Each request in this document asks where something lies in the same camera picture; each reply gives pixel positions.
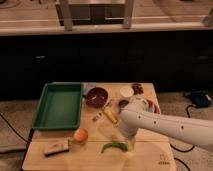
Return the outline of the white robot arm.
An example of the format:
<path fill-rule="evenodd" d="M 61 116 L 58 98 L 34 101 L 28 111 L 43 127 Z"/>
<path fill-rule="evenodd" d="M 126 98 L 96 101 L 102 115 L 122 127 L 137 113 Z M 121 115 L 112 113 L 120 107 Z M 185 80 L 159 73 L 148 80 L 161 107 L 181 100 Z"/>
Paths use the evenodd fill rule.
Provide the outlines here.
<path fill-rule="evenodd" d="M 156 114 L 147 107 L 148 101 L 139 96 L 121 110 L 118 128 L 124 137 L 132 138 L 143 128 L 213 152 L 213 121 Z"/>

